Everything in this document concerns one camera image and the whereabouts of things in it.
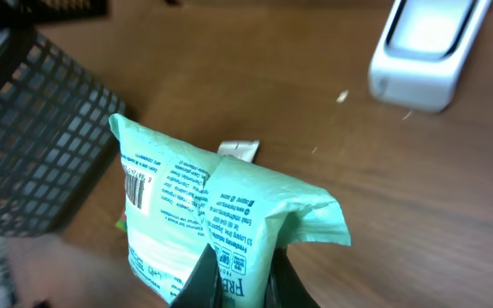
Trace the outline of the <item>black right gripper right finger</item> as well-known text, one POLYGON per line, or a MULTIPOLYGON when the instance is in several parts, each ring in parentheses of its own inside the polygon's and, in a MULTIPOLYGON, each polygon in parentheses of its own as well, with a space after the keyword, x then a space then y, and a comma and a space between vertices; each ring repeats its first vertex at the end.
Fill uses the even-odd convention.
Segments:
POLYGON ((277 248, 273 254, 264 308, 320 308, 294 270, 286 248, 277 248))

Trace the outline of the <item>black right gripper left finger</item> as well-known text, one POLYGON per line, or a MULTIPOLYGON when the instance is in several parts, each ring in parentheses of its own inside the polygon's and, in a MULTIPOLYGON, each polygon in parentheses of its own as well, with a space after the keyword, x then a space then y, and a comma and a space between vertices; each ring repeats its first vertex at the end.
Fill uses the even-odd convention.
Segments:
POLYGON ((192 274, 169 308, 222 308, 223 290, 217 255, 207 244, 192 274))

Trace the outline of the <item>teal tissue packet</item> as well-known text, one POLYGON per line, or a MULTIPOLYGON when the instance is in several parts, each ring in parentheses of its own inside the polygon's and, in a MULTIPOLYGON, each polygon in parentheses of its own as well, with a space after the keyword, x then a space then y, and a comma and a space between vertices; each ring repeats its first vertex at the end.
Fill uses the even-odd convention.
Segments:
POLYGON ((126 175, 128 261, 167 302, 178 297, 207 246, 217 255, 224 305, 260 307, 275 249, 351 242, 339 202, 321 187, 121 114, 109 124, 126 175))

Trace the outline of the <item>white tube gold cap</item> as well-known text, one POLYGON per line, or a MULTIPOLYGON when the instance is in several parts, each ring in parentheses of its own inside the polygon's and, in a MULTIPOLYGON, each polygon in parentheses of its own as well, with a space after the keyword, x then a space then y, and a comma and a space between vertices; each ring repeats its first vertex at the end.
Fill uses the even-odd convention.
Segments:
POLYGON ((232 156, 242 161, 252 163, 257 155, 259 145, 259 140, 223 141, 217 149, 217 154, 232 156))

